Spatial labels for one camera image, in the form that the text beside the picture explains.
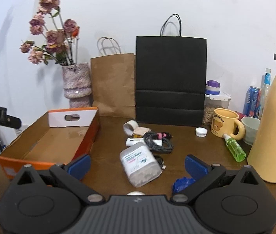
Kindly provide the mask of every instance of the wooden tabletop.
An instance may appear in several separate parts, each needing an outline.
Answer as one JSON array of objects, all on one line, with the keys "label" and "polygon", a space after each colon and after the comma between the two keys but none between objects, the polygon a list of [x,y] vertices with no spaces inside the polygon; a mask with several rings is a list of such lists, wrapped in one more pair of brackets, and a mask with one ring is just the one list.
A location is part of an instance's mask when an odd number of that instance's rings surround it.
[{"label": "wooden tabletop", "polygon": [[[173,135],[174,150],[171,154],[162,154],[166,169],[159,178],[140,187],[133,187],[123,171],[120,163],[120,152],[126,149],[126,135],[123,124],[129,119],[101,117],[101,129],[98,132],[91,150],[91,169],[82,180],[92,189],[103,194],[106,199],[113,194],[127,194],[131,191],[141,191],[146,195],[166,194],[172,195],[171,187],[176,179],[189,177],[184,169],[184,159],[188,154],[193,154],[202,161],[212,164],[220,163],[227,169],[239,170],[246,164],[235,162],[227,150],[224,140],[214,136],[210,131],[206,137],[195,136],[194,127],[140,124],[157,132],[169,132]],[[248,154],[250,146],[242,141],[240,145]],[[0,168],[0,197],[9,185]],[[276,184],[267,183],[267,187],[276,199]]]}]

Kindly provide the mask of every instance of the brown paper bag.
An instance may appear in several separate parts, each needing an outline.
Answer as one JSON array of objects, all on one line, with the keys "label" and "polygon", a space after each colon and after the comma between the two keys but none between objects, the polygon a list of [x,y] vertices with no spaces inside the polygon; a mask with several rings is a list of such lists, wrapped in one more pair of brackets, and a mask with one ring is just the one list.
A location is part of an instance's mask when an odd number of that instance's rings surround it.
[{"label": "brown paper bag", "polygon": [[122,54],[120,47],[113,46],[120,54],[106,55],[103,41],[114,40],[102,37],[104,56],[91,59],[91,82],[93,106],[99,107],[100,116],[135,118],[134,54]]}]

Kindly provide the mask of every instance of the green liquid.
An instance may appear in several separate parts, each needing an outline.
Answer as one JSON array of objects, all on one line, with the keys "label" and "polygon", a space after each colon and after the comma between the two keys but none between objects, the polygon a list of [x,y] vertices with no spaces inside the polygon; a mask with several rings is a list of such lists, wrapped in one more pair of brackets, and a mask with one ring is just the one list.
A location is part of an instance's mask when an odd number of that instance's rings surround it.
[{"label": "green liquid", "polygon": [[226,142],[226,145],[229,151],[231,152],[231,154],[233,155],[234,159],[238,163],[242,162],[245,159],[246,154],[235,139],[233,138],[228,139]]}]

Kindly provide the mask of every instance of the cup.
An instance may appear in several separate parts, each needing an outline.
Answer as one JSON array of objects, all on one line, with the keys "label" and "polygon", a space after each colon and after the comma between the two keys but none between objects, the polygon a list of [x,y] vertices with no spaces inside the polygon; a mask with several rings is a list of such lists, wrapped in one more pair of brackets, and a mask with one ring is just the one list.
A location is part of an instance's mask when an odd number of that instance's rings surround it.
[{"label": "cup", "polygon": [[[245,134],[245,128],[238,118],[239,115],[234,111],[224,108],[215,109],[211,132],[218,137],[223,137],[223,134],[227,134],[233,139],[242,139]],[[239,132],[237,134],[233,134],[236,126],[238,127]]]},{"label": "cup", "polygon": [[241,121],[245,127],[245,135],[243,137],[243,141],[248,145],[253,145],[260,124],[260,119],[256,119],[253,117],[243,117]]}]

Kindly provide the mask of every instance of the orange box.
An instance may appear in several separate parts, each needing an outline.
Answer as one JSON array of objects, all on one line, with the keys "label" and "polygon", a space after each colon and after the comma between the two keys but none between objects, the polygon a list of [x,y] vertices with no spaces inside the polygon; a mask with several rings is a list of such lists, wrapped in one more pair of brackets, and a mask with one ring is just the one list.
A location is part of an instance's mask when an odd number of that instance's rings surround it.
[{"label": "orange box", "polygon": [[97,107],[51,110],[21,133],[0,155],[0,165],[13,179],[25,164],[46,170],[89,154],[100,126]]}]

